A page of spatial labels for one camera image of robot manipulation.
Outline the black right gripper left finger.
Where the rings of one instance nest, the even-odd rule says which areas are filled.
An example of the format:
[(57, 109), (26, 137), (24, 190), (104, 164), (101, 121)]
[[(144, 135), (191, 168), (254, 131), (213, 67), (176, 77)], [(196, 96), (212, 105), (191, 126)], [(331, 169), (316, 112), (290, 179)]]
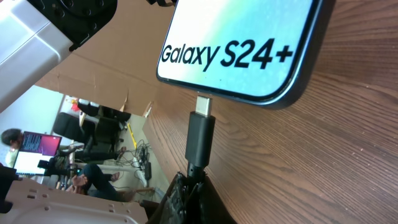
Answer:
[(178, 172), (170, 183), (160, 203), (141, 201), (147, 224), (184, 224), (187, 222), (189, 192), (187, 178)]

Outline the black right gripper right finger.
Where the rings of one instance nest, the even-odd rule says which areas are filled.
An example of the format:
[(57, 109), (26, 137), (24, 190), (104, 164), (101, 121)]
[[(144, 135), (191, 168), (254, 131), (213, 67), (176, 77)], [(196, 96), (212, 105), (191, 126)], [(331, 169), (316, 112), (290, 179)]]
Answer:
[(198, 222), (202, 224), (237, 224), (218, 195), (208, 176), (198, 184)]

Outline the Galaxy S24+ smartphone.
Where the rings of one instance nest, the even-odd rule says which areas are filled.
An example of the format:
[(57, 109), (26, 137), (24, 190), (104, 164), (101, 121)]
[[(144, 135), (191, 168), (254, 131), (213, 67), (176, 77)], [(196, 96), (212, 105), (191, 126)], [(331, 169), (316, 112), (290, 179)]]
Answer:
[(335, 0), (179, 0), (160, 82), (280, 110), (304, 93)]

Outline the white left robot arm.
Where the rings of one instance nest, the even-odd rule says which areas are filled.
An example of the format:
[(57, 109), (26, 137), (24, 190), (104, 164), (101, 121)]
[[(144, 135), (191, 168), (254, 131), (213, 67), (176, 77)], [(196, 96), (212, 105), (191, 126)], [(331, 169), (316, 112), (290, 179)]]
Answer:
[(92, 38), (117, 5), (117, 0), (1, 1), (1, 109)]

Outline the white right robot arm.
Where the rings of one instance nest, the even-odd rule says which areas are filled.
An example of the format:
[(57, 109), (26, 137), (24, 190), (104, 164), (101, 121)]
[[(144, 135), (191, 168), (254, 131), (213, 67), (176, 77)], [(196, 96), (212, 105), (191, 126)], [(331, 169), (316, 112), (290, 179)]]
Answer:
[(161, 202), (115, 202), (50, 189), (1, 167), (1, 223), (234, 223), (204, 170), (177, 173)]

